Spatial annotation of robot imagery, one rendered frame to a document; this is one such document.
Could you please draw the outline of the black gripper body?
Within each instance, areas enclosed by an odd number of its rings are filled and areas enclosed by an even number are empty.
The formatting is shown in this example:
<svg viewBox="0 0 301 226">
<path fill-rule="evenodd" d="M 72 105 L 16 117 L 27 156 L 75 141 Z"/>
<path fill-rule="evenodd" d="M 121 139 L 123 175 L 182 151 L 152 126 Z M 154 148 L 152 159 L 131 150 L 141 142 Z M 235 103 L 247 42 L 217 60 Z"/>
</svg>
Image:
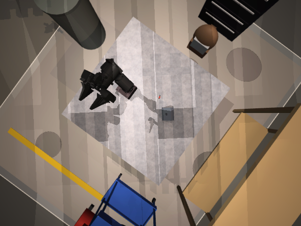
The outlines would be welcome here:
<svg viewBox="0 0 301 226">
<path fill-rule="evenodd" d="M 92 89 L 96 89 L 97 91 L 100 92 L 101 96 L 103 96 L 105 99 L 107 99 L 108 101 L 111 101 L 112 103 L 115 102 L 116 100 L 116 97 L 110 92 L 107 90 L 107 88 L 110 86 L 110 85 L 113 85 L 113 79 L 112 77 L 110 77 L 107 73 L 105 72 L 99 72 L 99 75 L 103 76 L 104 77 L 104 81 L 103 81 L 103 84 L 101 85 L 101 87 L 97 87 L 97 84 L 95 83 L 92 83 L 92 82 L 88 82 L 86 81 L 84 78 L 80 78 L 81 81 L 83 81 L 83 83 L 85 85 L 87 85 L 88 87 L 92 88 Z"/>
</svg>

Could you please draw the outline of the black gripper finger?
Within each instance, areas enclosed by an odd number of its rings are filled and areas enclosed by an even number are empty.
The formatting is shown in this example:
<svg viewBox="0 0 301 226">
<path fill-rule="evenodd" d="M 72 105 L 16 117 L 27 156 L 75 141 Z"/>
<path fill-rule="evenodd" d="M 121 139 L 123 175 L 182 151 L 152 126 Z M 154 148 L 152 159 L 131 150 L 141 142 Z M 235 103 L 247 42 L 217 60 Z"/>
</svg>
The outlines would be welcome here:
<svg viewBox="0 0 301 226">
<path fill-rule="evenodd" d="M 106 103 L 110 103 L 110 102 L 107 99 L 105 99 L 103 96 L 101 96 L 100 94 L 97 93 L 97 98 L 90 106 L 90 110 L 93 110 Z"/>
<path fill-rule="evenodd" d="M 84 98 L 86 98 L 89 94 L 91 94 L 93 92 L 93 90 L 88 87 L 87 85 L 85 85 L 84 83 L 82 83 L 82 91 L 81 94 L 79 96 L 79 101 L 83 100 Z"/>
</svg>

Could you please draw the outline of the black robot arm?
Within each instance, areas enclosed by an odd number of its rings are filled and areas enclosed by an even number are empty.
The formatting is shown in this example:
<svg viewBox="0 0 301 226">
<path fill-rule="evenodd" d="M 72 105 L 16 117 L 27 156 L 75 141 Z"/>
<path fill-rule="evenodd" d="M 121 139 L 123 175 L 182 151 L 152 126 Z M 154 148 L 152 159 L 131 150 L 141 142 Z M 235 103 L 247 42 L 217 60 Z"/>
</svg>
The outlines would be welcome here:
<svg viewBox="0 0 301 226">
<path fill-rule="evenodd" d="M 114 59 L 107 58 L 104 64 L 100 67 L 101 72 L 107 73 L 115 83 L 119 85 L 125 93 L 131 92 L 133 90 L 134 84 L 124 75 L 123 70 L 114 62 Z M 84 69 L 82 75 L 88 82 L 97 84 L 97 87 L 101 87 L 104 81 L 104 77 L 99 75 L 99 73 L 93 74 Z"/>
</svg>

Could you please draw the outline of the dark grey sloped panel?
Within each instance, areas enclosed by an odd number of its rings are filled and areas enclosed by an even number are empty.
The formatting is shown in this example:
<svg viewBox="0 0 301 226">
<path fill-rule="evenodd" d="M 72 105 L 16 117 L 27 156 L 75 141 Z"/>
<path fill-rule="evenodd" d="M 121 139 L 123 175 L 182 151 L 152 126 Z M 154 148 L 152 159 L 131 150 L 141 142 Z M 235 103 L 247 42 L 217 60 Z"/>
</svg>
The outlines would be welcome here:
<svg viewBox="0 0 301 226">
<path fill-rule="evenodd" d="M 163 121 L 174 121 L 174 108 L 162 108 L 162 120 Z"/>
</svg>

